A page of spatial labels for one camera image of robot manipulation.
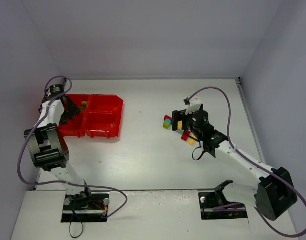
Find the yellow square lego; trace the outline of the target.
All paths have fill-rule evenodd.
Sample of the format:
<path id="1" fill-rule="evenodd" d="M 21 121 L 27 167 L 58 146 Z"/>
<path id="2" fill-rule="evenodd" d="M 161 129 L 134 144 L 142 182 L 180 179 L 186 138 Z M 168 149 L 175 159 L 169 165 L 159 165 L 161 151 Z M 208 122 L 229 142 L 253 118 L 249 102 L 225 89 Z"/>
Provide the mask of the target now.
<path id="1" fill-rule="evenodd" d="M 180 133 L 181 135 L 183 134 L 183 129 L 182 129 L 182 121 L 179 121 L 177 123 L 177 130 L 178 133 Z"/>

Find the green long lego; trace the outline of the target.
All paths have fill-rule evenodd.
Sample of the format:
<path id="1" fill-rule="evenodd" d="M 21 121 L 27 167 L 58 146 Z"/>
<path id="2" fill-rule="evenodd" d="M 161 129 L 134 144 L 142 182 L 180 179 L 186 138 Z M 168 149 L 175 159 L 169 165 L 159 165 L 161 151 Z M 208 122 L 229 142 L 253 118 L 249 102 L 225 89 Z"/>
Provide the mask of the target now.
<path id="1" fill-rule="evenodd" d="M 80 105 L 78 106 L 78 109 L 80 110 L 80 111 L 84 111 L 85 109 L 86 109 L 86 107 L 87 107 L 87 101 L 82 101 L 81 103 L 80 103 Z"/>

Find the small red lego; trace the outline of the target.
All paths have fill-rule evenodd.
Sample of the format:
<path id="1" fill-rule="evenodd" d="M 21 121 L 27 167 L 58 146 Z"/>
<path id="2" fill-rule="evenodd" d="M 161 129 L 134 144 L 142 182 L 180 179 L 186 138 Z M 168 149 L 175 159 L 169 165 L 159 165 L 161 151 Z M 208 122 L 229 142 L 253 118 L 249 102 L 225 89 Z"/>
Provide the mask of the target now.
<path id="1" fill-rule="evenodd" d="M 181 139 L 186 142 L 189 139 L 189 137 L 186 134 L 183 134 L 181 136 Z"/>

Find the yellow long lego plate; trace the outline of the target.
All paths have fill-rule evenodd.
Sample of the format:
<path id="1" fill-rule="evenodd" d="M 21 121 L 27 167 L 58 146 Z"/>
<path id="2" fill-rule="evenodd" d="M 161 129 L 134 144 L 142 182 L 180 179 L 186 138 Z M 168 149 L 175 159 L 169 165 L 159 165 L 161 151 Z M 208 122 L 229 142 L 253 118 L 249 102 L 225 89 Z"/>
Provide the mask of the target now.
<path id="1" fill-rule="evenodd" d="M 193 145 L 195 144 L 195 142 L 196 142 L 195 140 L 190 139 L 190 138 L 187 140 L 187 143 L 188 143 L 189 145 L 191 145 L 191 146 L 193 146 Z"/>

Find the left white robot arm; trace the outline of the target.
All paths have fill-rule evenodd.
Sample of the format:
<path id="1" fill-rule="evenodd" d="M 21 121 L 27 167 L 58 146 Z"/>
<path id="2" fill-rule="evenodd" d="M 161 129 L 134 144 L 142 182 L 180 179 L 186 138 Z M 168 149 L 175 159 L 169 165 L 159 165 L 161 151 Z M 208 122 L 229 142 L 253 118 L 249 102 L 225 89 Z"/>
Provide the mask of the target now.
<path id="1" fill-rule="evenodd" d="M 77 175 L 69 163 L 69 150 L 59 126 L 80 114 L 80 109 L 65 94 L 66 80 L 47 84 L 38 122 L 24 131 L 34 167 L 53 175 L 65 187 L 69 202 L 90 202 L 91 192 L 85 180 Z"/>

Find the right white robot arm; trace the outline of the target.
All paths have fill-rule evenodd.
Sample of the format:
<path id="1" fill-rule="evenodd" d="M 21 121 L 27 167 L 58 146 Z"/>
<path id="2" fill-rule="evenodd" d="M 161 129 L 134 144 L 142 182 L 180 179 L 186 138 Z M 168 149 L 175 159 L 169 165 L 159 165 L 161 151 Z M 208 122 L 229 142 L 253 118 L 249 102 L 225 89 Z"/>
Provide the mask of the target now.
<path id="1" fill-rule="evenodd" d="M 208 112 L 202 108 L 194 112 L 173 111 L 173 131 L 178 130 L 180 122 L 184 132 L 190 131 L 195 135 L 202 155 L 207 153 L 231 165 L 249 179 L 246 184 L 226 180 L 216 188 L 228 202 L 255 207 L 270 221 L 277 220 L 297 203 L 298 198 L 289 171 L 283 167 L 275 169 L 258 162 L 235 147 L 227 134 L 219 132 L 210 124 Z"/>

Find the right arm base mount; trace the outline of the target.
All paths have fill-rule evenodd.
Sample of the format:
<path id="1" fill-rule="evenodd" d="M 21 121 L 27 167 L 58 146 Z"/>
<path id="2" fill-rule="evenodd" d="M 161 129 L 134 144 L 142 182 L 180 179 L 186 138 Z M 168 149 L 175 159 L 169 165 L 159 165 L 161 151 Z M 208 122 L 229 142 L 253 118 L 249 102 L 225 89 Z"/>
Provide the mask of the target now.
<path id="1" fill-rule="evenodd" d="M 248 219 L 245 205 L 229 202 L 223 190 L 233 181 L 226 180 L 212 191 L 198 193 L 200 216 L 202 220 Z"/>

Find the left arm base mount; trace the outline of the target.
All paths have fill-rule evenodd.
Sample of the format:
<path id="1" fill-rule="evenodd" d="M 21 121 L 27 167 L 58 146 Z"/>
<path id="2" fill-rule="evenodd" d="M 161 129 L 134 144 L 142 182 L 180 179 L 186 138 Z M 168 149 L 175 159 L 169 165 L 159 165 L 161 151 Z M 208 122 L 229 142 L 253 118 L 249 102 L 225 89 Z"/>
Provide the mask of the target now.
<path id="1" fill-rule="evenodd" d="M 109 194 L 86 190 L 65 195 L 61 223 L 105 223 L 109 210 Z"/>

